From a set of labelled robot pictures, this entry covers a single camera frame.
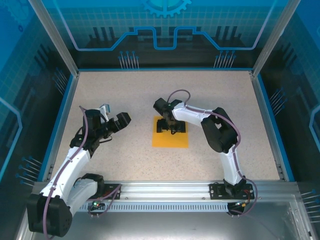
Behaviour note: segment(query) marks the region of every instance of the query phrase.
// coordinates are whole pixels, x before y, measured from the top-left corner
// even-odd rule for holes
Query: beige tabletop
[[[131,123],[101,144],[81,173],[95,173],[116,181],[222,180],[219,154],[208,145],[204,132],[188,125],[188,148],[152,147],[153,104],[171,92],[191,92],[189,105],[222,107],[238,127],[240,166],[247,178],[278,180],[266,130],[250,76],[245,71],[128,71],[82,72],[68,115],[53,174],[64,161],[71,139],[82,126],[79,105],[86,109],[109,104],[115,117],[128,112]],[[173,99],[185,100],[179,92]]]

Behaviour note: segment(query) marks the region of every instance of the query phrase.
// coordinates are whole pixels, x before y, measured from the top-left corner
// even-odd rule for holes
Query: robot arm
[[[119,113],[117,120],[108,119],[108,113],[109,105],[107,104],[102,105],[99,109],[85,111],[88,135],[83,147],[61,172],[65,163],[79,149],[84,139],[86,130],[84,119],[82,128],[72,139],[68,154],[55,176],[41,190],[40,194],[31,194],[27,201],[30,231],[43,233],[44,207],[52,188],[54,191],[47,210],[46,226],[48,234],[59,237],[63,237],[68,232],[74,214],[91,196],[101,197],[104,194],[103,176],[87,173],[79,181],[77,181],[77,177],[99,147],[100,140],[109,138],[111,134],[125,128],[131,121],[126,112]]]
[[[215,110],[193,106],[187,108],[185,103],[180,100],[176,99],[168,103],[163,98],[158,99],[153,108],[163,116],[163,120],[160,120],[158,124],[161,125],[162,129],[171,130],[171,134],[181,132],[184,122],[202,128],[209,146],[220,155],[226,192],[230,196],[235,196],[242,189],[246,181],[240,177],[235,163],[236,160],[239,166],[238,157],[235,159],[233,155],[233,147],[238,141],[238,135],[227,122],[206,113],[213,112],[230,120],[222,108],[218,107]]]

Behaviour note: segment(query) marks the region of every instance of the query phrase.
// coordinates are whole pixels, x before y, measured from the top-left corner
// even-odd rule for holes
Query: yellow paper
[[[189,147],[188,141],[188,123],[185,123],[185,133],[177,132],[172,135],[170,130],[163,130],[157,133],[157,121],[162,119],[161,116],[153,118],[152,147],[155,148],[183,148]]]

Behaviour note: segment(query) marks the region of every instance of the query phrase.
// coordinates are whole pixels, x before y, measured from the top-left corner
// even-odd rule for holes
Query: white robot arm
[[[77,210],[92,196],[102,197],[106,192],[103,176],[87,173],[83,177],[77,177],[90,161],[100,143],[109,141],[100,140],[110,138],[111,134],[125,128],[131,121],[126,112],[119,113],[117,120],[109,119],[108,113],[109,105],[107,104],[102,105],[99,109],[85,111],[86,141],[82,144],[86,132],[85,119],[83,119],[83,126],[72,139],[68,154],[55,176],[40,194],[31,194],[27,201],[30,231],[44,233],[43,215],[48,197],[50,200],[46,212],[46,232],[49,235],[63,237],[68,232]]]
[[[163,98],[158,99],[153,108],[163,116],[163,119],[157,122],[158,133],[161,133],[162,130],[170,130],[171,134],[183,132],[186,129],[185,122],[203,129],[208,144],[220,155],[226,192],[230,196],[235,196],[241,187],[246,184],[236,167],[236,162],[239,166],[237,150],[235,149],[233,152],[237,143],[237,133],[227,122],[209,114],[209,112],[213,112],[230,120],[227,113],[220,107],[215,110],[208,110],[190,105],[186,106],[184,102],[177,99],[168,103]]]

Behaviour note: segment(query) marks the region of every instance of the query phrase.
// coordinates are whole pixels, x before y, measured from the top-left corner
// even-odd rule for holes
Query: gear logo
[[[0,0],[0,7],[6,7],[11,16],[19,25],[28,19],[29,3],[28,0]]]
[[[186,10],[187,5],[191,4],[191,0],[141,0],[144,10],[148,10],[150,14],[156,14],[159,18],[163,16],[173,17],[180,14],[181,10]]]

